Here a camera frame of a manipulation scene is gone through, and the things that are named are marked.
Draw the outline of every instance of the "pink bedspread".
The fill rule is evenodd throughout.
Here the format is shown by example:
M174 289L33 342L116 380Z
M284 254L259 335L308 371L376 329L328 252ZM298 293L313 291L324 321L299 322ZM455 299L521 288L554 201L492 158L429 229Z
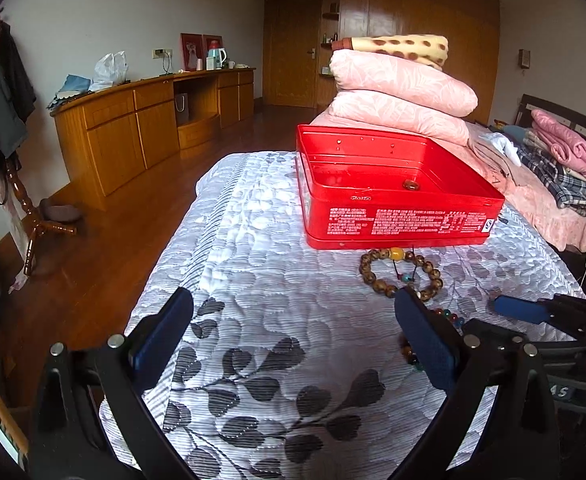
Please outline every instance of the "pink bedspread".
M328 111L317 116L311 124L410 133L387 126L335 117ZM471 135L484 131L476 124L467 123L467 125ZM522 186L515 186L511 179L504 178L479 160L467 146L459 146L445 140L433 140L492 183L548 243L560 251L563 251L567 245L586 251L586 218L575 211L559 209L551 193L528 168L524 166L517 168L519 171L517 180L522 183Z

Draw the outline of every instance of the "label sticker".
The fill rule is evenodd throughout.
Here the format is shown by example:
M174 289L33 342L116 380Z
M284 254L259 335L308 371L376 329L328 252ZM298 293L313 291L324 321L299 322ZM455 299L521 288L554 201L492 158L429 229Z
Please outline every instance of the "label sticker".
M495 224L495 220L489 218L485 223L484 223L484 227L482 228L482 232L483 233L487 233L488 231L490 231L490 228L492 227L492 225Z

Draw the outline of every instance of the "pink pillow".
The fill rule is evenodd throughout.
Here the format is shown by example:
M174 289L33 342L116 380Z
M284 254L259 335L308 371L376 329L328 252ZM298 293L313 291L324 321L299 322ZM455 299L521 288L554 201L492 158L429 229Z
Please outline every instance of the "pink pillow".
M475 110L470 86L424 64L385 54L337 50L330 70L343 90L374 90L455 117Z
M328 113L344 119L447 140L460 146L468 142L468 127L463 120L381 92L343 90L329 105Z

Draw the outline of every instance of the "bed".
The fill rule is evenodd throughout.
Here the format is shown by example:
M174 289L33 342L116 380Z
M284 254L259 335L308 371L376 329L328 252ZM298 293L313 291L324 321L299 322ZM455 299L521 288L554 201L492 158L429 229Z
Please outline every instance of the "bed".
M191 325L144 402L200 478L385 479L444 393L402 357L392 300L358 275L361 251L306 244L294 160L288 152L228 155L198 182L126 327L159 311L177 286L193 293ZM485 244L420 252L444 279L429 308L532 340L568 338L492 312L499 294L583 297L509 204ZM394 275L388 260L375 272ZM494 394L486 390L454 463L470 456ZM100 420L118 458L134 466L106 401Z
M386 126L337 117L329 114L328 110L317 116L312 124L400 132ZM486 130L479 124L467 125L471 136L477 136ZM559 251L565 250L567 246L573 246L581 252L586 252L586 218L568 209L558 209L550 192L528 168L516 168L518 182L522 184L516 186L512 179L506 179L488 168L467 146L459 146L445 140L433 140L492 183L548 243Z

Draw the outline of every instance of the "white cloth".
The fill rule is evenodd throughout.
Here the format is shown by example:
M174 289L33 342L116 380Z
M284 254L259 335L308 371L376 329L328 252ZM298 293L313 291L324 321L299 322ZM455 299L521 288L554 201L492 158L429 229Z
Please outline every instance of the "white cloth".
M486 142L490 142L497 151L507 156L518 168L522 165L522 161L519 160L518 149L506 136L497 132L486 132L481 134L480 137Z

